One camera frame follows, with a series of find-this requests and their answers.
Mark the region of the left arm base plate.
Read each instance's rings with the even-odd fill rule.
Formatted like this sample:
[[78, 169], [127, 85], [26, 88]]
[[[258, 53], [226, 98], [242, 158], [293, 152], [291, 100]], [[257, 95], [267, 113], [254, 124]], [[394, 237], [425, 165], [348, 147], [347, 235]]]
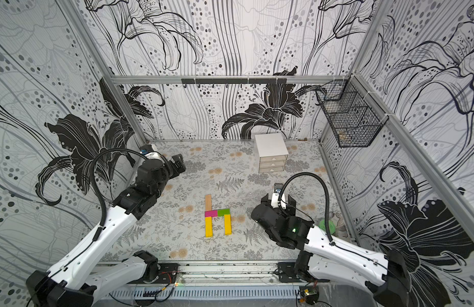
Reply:
[[151, 268], [135, 283], [145, 284], [174, 284], [180, 273], [178, 263], [162, 263], [157, 265], [157, 269]]

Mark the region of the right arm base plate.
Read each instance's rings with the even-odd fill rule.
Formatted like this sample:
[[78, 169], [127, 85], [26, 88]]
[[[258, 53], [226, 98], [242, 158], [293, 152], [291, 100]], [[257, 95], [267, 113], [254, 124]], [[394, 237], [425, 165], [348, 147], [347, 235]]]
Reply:
[[279, 262], [274, 275], [278, 276], [281, 283], [329, 283], [329, 279], [315, 278], [309, 272], [310, 267], [296, 262]]

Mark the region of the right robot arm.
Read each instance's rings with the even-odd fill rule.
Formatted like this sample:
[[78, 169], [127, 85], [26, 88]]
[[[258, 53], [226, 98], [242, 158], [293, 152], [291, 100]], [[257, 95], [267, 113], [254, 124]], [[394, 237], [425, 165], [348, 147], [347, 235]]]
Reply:
[[370, 251], [327, 237], [325, 230], [296, 215], [295, 199], [280, 195], [281, 188], [282, 184], [275, 184], [273, 194], [266, 194], [251, 213], [276, 245], [299, 250], [294, 263], [278, 265], [281, 282], [335, 281], [371, 294], [382, 306], [413, 305], [407, 265], [400, 253]]

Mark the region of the yellow building block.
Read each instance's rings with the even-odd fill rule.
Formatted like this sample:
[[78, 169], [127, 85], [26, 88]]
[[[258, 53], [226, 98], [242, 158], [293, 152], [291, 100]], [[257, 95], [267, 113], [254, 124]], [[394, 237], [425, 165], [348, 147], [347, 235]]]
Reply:
[[224, 234], [231, 235], [232, 234], [232, 224], [231, 224], [231, 217], [230, 214], [224, 215]]
[[212, 217], [205, 217], [205, 236], [213, 236], [213, 219]]

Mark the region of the small electronics board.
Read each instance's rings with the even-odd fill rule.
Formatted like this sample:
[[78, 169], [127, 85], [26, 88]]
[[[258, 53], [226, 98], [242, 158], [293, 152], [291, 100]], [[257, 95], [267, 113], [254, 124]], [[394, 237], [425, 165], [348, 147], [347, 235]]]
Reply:
[[301, 287], [299, 294], [299, 302], [302, 304], [308, 304], [310, 306], [315, 305], [319, 301], [319, 293], [314, 287]]

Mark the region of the green round lid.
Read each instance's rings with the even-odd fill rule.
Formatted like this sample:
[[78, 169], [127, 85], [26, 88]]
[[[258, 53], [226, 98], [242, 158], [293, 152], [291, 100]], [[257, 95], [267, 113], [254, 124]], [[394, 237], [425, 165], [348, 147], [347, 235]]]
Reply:
[[320, 227], [323, 231], [326, 230], [325, 220], [321, 220], [321, 221], [319, 222], [319, 227]]

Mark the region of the green building block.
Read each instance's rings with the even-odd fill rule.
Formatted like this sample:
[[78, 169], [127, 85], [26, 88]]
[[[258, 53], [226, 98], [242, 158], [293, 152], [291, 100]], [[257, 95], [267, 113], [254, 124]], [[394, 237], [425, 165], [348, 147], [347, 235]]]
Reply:
[[230, 215], [230, 209], [218, 209], [217, 216]]

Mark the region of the wooden building block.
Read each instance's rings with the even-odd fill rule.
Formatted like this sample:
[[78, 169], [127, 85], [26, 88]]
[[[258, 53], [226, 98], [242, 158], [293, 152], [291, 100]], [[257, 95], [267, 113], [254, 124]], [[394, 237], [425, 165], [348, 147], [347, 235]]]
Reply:
[[212, 210], [212, 197], [210, 194], [207, 194], [205, 196], [205, 211], [211, 211]]

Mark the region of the white drawer cabinet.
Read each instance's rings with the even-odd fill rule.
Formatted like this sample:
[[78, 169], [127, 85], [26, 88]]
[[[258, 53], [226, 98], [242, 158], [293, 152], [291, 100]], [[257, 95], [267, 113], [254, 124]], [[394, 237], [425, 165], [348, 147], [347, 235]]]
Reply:
[[254, 141], [258, 173], [284, 171], [289, 152], [282, 134], [256, 134]]

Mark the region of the black wall bar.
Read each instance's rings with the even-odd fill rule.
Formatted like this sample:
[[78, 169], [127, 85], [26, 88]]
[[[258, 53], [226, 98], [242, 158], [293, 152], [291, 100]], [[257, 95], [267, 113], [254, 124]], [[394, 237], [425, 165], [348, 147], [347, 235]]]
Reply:
[[287, 78], [181, 78], [182, 84], [286, 84]]

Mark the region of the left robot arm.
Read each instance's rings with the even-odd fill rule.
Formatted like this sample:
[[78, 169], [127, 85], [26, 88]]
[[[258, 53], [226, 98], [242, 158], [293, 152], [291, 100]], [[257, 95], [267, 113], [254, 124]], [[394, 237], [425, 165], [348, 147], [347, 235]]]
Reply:
[[181, 154], [167, 159], [154, 145], [144, 145], [133, 154], [142, 158], [134, 183], [114, 199], [110, 208], [100, 198], [102, 216], [96, 228], [47, 271], [29, 276], [28, 305], [92, 306], [132, 281], [158, 280], [158, 259], [144, 250], [104, 272], [92, 272], [111, 246], [156, 205], [168, 181], [186, 171]]

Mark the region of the crumpled white cloth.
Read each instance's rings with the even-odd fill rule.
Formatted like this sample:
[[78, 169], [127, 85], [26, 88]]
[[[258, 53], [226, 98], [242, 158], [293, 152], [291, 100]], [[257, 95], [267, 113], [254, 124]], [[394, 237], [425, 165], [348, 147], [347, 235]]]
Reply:
[[343, 240], [347, 240], [349, 238], [349, 232], [346, 227], [346, 223], [342, 213], [340, 212], [333, 212], [330, 214], [330, 221], [333, 222], [335, 229], [331, 231], [334, 237], [338, 237]]

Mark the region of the pink building block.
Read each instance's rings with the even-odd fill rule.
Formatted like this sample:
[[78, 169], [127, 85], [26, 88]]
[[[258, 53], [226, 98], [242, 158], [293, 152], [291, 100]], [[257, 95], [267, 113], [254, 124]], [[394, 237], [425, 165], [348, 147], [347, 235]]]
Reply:
[[218, 210], [206, 211], [205, 217], [218, 217]]

